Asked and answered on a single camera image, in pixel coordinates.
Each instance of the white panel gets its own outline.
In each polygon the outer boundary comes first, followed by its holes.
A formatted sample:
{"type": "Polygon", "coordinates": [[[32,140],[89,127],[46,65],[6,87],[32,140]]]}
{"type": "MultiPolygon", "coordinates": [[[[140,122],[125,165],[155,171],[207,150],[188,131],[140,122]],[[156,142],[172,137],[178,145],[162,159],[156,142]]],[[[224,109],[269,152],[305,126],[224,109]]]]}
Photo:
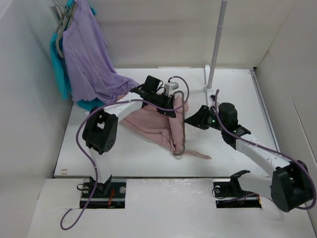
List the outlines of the white panel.
{"type": "MultiPolygon", "coordinates": [[[[268,108],[276,113],[270,116],[274,117],[279,143],[284,151],[307,163],[317,183],[316,9],[315,0],[296,1],[259,69],[263,74],[261,84],[266,87],[262,92],[270,94],[265,100],[274,101],[268,108]]],[[[310,216],[317,229],[317,208],[310,216]]]]}
{"type": "MultiPolygon", "coordinates": [[[[193,115],[206,105],[204,70],[194,69],[119,69],[123,76],[131,77],[142,83],[148,75],[162,80],[179,75],[189,84],[190,110],[186,117],[193,115]]],[[[186,92],[184,84],[179,81],[180,89],[186,92]]],[[[260,103],[255,92],[249,70],[217,69],[215,71],[214,87],[219,88],[222,102],[232,102],[238,111],[239,123],[248,128],[264,145],[274,148],[270,130],[264,122],[260,103]]],[[[76,131],[87,115],[85,110],[73,106],[66,130],[63,146],[56,166],[56,177],[87,177],[94,174],[93,167],[86,156],[75,143],[76,131]]],[[[253,173],[266,176],[266,173],[245,155],[227,145],[219,131],[206,131],[186,125],[186,150],[198,151],[210,155],[211,160],[184,155],[173,157],[172,153],[157,144],[138,136],[119,125],[117,140],[114,147],[104,153],[99,171],[107,167],[110,161],[110,171],[113,176],[128,177],[228,177],[240,170],[248,169],[253,173]]],[[[81,144],[86,150],[84,141],[81,144]]]]}
{"type": "MultiPolygon", "coordinates": [[[[281,151],[306,163],[316,182],[317,164],[313,152],[286,87],[285,79],[276,68],[270,51],[257,68],[257,77],[281,151]]],[[[309,215],[316,226],[317,208],[310,211],[309,215]]]]}
{"type": "Polygon", "coordinates": [[[0,174],[49,176],[71,102],[57,89],[49,54],[56,23],[46,1],[18,1],[0,19],[0,174]]]}
{"type": "Polygon", "coordinates": [[[0,233],[24,238],[51,177],[71,102],[49,55],[56,23],[45,0],[0,0],[0,233]]]}
{"type": "Polygon", "coordinates": [[[276,36],[270,53],[317,156],[317,1],[300,0],[276,36]]]}
{"type": "MultiPolygon", "coordinates": [[[[221,0],[91,0],[116,67],[211,62],[221,0]]],[[[218,66],[257,66],[295,0],[229,0],[218,66]]]]}
{"type": "MultiPolygon", "coordinates": [[[[265,198],[262,209],[216,209],[210,178],[129,179],[125,209],[88,209],[76,226],[63,231],[59,223],[67,211],[65,205],[78,206],[76,185],[81,182],[46,180],[28,238],[316,237],[306,211],[283,213],[265,198]]],[[[70,226],[80,211],[71,211],[64,226],[70,226]]]]}

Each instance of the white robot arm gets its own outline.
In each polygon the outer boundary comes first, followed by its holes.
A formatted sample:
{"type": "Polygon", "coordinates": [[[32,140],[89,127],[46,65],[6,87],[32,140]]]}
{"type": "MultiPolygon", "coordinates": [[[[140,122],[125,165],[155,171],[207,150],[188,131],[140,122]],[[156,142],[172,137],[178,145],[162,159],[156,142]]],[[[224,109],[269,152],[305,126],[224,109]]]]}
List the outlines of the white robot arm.
{"type": "MultiPolygon", "coordinates": [[[[172,118],[176,117],[175,111],[173,111],[174,92],[179,88],[178,83],[166,83],[164,87],[161,87],[164,89],[164,93],[159,94],[158,90],[161,83],[161,80],[148,76],[144,84],[132,89],[117,102],[119,104],[105,107],[103,110],[93,113],[87,120],[82,135],[86,141],[86,146],[96,150],[100,155],[108,152],[115,144],[118,123],[130,113],[146,106],[148,103],[159,107],[157,109],[159,113],[172,118]]],[[[98,172],[98,182],[105,184],[111,178],[109,166],[105,166],[107,162],[102,157],[94,157],[96,167],[103,168],[98,172]]],[[[99,190],[104,187],[103,185],[98,186],[99,190]]]]}
{"type": "Polygon", "coordinates": [[[222,185],[217,182],[218,191],[224,189],[226,194],[233,197],[254,192],[271,199],[284,212],[312,199],[315,203],[316,190],[303,162],[290,161],[261,146],[249,130],[238,124],[238,114],[233,104],[218,103],[216,95],[211,96],[211,102],[210,108],[202,106],[185,122],[204,130],[209,127],[220,130],[228,145],[248,156],[268,174],[268,177],[261,177],[247,170],[237,172],[230,177],[230,182],[223,182],[222,185]]]}

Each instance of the hanging clothes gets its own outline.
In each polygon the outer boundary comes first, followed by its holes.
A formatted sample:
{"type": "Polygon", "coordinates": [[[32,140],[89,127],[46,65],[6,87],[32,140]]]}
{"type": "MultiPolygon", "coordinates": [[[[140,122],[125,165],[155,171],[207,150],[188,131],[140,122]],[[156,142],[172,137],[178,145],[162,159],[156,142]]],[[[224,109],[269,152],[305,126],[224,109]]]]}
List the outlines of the hanging clothes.
{"type": "Polygon", "coordinates": [[[62,43],[73,100],[115,102],[138,83],[115,72],[107,42],[87,1],[74,2],[77,10],[71,26],[63,32],[62,43]]]}
{"type": "MultiPolygon", "coordinates": [[[[54,69],[58,89],[62,95],[62,98],[67,99],[68,94],[69,93],[71,94],[71,87],[70,87],[70,82],[68,78],[65,59],[59,56],[56,49],[55,42],[56,42],[57,36],[58,34],[54,33],[51,38],[51,43],[50,43],[51,60],[52,60],[52,66],[54,69]]],[[[62,50],[62,39],[59,42],[59,48],[62,50]]],[[[98,98],[95,98],[94,100],[91,100],[91,101],[79,100],[77,104],[81,108],[84,108],[88,111],[90,111],[94,107],[101,107],[102,105],[104,105],[104,103],[100,101],[98,98]]]]}

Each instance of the fabric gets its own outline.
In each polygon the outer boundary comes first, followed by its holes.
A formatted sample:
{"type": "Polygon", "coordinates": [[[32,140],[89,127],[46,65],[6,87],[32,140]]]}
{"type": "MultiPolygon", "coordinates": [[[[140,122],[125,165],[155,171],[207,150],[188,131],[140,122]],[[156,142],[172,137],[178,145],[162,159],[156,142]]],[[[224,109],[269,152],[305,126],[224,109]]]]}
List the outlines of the fabric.
{"type": "MultiPolygon", "coordinates": [[[[180,96],[174,100],[174,108],[182,105],[180,96]]],[[[153,106],[145,106],[121,120],[121,124],[134,133],[142,135],[173,153],[183,150],[183,109],[176,111],[176,118],[170,118],[157,112],[153,106]]],[[[185,151],[184,154],[210,159],[210,156],[194,151],[185,151]]]]}
{"type": "MultiPolygon", "coordinates": [[[[71,6],[73,5],[73,2],[74,2],[74,0],[68,0],[67,3],[66,3],[66,6],[71,8],[71,6]]],[[[93,13],[93,15],[97,14],[96,10],[93,7],[91,7],[91,6],[90,6],[90,10],[93,13]]]]}
{"type": "Polygon", "coordinates": [[[78,3],[71,26],[63,32],[63,53],[74,101],[115,102],[138,84],[118,75],[110,61],[102,32],[86,0],[78,3]]]}
{"type": "MultiPolygon", "coordinates": [[[[50,43],[50,52],[51,52],[51,60],[52,66],[55,73],[55,78],[57,82],[58,89],[62,95],[63,99],[68,98],[68,93],[71,94],[71,87],[69,83],[69,78],[67,74],[65,60],[61,58],[56,49],[56,38],[58,34],[54,33],[51,38],[50,43]]],[[[59,48],[62,50],[62,39],[59,41],[59,48]]],[[[77,102],[78,106],[90,111],[93,107],[101,107],[104,105],[99,99],[95,98],[94,100],[88,102],[84,100],[80,100],[77,102]]]]}

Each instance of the white table surface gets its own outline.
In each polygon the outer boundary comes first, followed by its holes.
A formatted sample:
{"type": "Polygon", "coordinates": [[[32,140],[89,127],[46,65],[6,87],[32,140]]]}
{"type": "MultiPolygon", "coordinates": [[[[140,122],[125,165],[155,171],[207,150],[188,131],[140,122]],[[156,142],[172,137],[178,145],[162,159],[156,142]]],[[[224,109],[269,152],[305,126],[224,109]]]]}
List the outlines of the white table surface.
{"type": "MultiPolygon", "coordinates": [[[[189,84],[190,111],[193,115],[207,104],[203,91],[203,68],[118,69],[118,74],[143,83],[148,75],[163,81],[173,75],[182,76],[189,84]]],[[[179,81],[182,90],[184,84],[179,81]]],[[[259,99],[249,70],[216,69],[213,86],[220,89],[220,100],[233,103],[238,110],[239,123],[249,129],[264,145],[275,148],[271,131],[260,107],[259,99]]],[[[86,117],[85,110],[74,104],[60,155],[55,177],[88,177],[94,174],[91,163],[77,148],[75,134],[86,117]]],[[[240,170],[266,176],[265,172],[245,155],[233,150],[221,138],[219,131],[206,131],[186,125],[186,149],[210,155],[211,160],[172,153],[157,144],[118,126],[116,144],[103,157],[109,160],[113,176],[123,177],[228,177],[240,170]]]]}
{"type": "Polygon", "coordinates": [[[28,238],[315,238],[306,211],[216,209],[212,179],[128,179],[125,209],[87,209],[76,226],[82,179],[47,179],[28,238]]]}

